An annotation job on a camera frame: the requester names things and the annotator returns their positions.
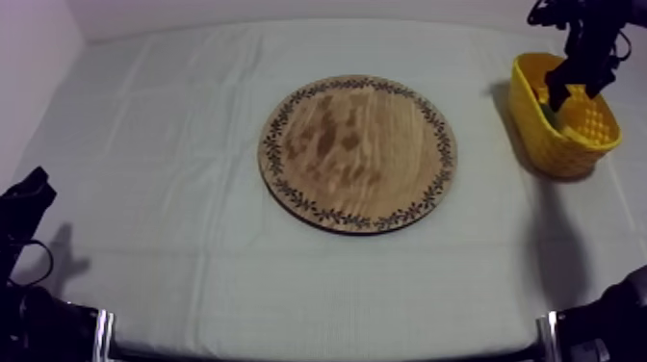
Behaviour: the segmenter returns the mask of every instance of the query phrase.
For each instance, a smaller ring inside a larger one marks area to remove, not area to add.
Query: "white wall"
[[[83,46],[65,0],[0,0],[0,191]]]
[[[453,22],[521,33],[535,0],[68,0],[90,40],[168,28],[304,17]]]

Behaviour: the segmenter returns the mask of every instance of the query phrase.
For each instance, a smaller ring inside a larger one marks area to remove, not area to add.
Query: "cable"
[[[627,38],[625,33],[623,33],[622,31],[620,31],[620,36],[627,42],[627,46],[629,46],[629,50],[627,50],[627,54],[625,54],[622,57],[618,57],[618,60],[620,62],[624,62],[629,59],[630,55],[632,55],[632,42],[629,40],[629,38]]]
[[[30,288],[33,287],[37,284],[39,284],[41,281],[45,280],[54,270],[54,255],[52,254],[52,251],[47,247],[45,244],[38,240],[29,240],[26,242],[13,242],[9,244],[10,246],[41,246],[46,252],[47,252],[47,258],[49,259],[49,267],[47,268],[47,271],[45,274],[36,279],[35,281],[29,282],[27,284],[18,284],[11,280],[10,278],[7,278],[7,281],[12,283],[15,287],[21,287],[21,288]]]

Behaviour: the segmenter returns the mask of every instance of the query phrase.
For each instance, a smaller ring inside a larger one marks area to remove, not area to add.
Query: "wooden plate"
[[[448,191],[456,145],[420,94],[383,78],[322,79],[289,95],[258,146],[270,192],[321,228],[372,234],[405,227]]]

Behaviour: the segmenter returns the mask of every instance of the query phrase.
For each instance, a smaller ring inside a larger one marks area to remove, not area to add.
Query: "white tablecloth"
[[[387,360],[522,348],[536,317],[598,297],[646,260],[610,157],[581,182],[551,184],[513,152],[502,120],[512,60],[561,46],[386,20],[93,45],[15,176],[43,165],[59,192],[38,232],[59,251],[50,288],[116,312],[121,343],[201,355]],[[453,128],[452,189],[402,231],[312,228],[259,175],[258,139],[276,104],[340,74],[402,82]],[[26,251],[16,277],[38,260]]]

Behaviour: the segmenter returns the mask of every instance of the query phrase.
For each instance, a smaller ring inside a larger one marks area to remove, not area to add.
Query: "plastic basket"
[[[556,114],[557,129],[544,116],[548,103],[546,72],[563,59],[522,54],[514,61],[508,106],[532,163],[557,177],[590,172],[595,163],[622,140],[622,133],[602,95],[589,99],[583,86],[568,86],[571,96]]]

